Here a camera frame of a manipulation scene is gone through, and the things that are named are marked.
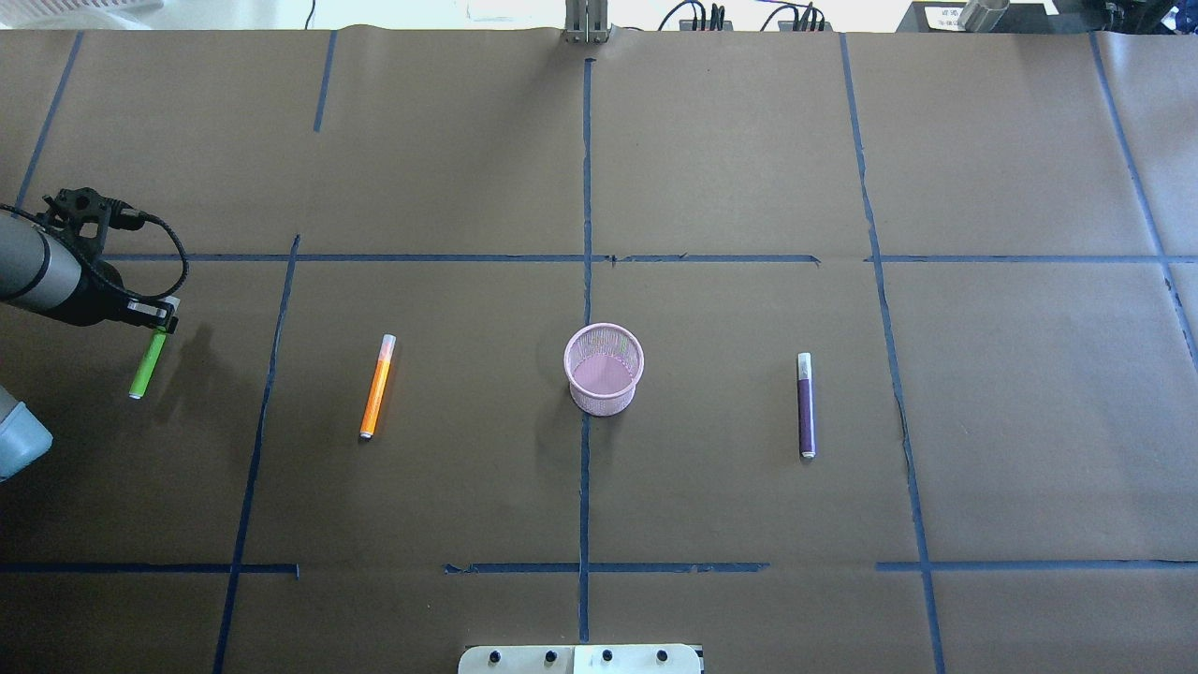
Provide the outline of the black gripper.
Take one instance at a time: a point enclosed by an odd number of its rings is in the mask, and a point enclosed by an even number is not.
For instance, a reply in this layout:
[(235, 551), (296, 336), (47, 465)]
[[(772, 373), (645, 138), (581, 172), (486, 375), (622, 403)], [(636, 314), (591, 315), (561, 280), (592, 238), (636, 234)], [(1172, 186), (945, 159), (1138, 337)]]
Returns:
[(167, 334), (175, 332), (180, 304), (177, 298), (129, 299), (122, 290), (117, 290), (117, 286), (123, 287), (123, 277), (111, 265), (91, 265), (74, 247), (65, 243), (63, 247), (79, 266), (79, 280), (68, 298), (58, 306), (60, 321), (73, 326), (120, 321)]

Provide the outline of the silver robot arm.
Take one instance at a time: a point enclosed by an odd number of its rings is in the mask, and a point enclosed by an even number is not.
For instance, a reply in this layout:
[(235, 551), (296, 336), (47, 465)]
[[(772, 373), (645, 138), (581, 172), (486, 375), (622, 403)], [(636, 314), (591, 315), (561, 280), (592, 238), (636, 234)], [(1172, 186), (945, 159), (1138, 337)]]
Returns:
[[(177, 324), (177, 290), (190, 272), (190, 260), (177, 233), (158, 215), (132, 208), (85, 189), (66, 192), (67, 201), (47, 200), (40, 213), (5, 204), (18, 218), (4, 225), (1, 300), (17, 310), (72, 326), (115, 321), (171, 334)], [(115, 266), (103, 259), (111, 227), (137, 231), (161, 227), (174, 244), (180, 277), (162, 293), (137, 293), (125, 286)]]

